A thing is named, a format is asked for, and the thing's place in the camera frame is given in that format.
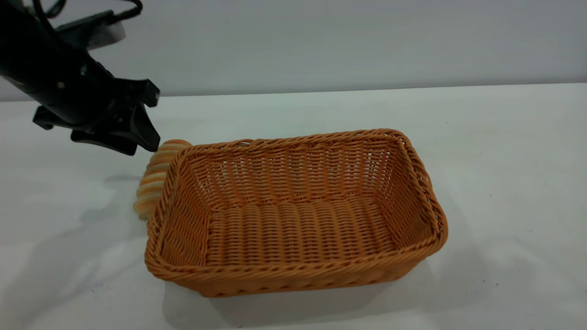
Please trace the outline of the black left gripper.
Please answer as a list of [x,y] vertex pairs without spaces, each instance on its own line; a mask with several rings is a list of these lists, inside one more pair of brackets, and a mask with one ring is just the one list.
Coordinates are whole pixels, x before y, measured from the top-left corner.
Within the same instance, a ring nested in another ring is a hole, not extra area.
[[[71,140],[134,156],[138,145],[149,152],[159,148],[160,136],[144,106],[159,102],[160,90],[148,80],[114,77],[93,59],[40,59],[32,62],[39,102],[33,121],[45,130],[75,129]],[[117,114],[132,110],[132,135],[120,130],[96,130]]]

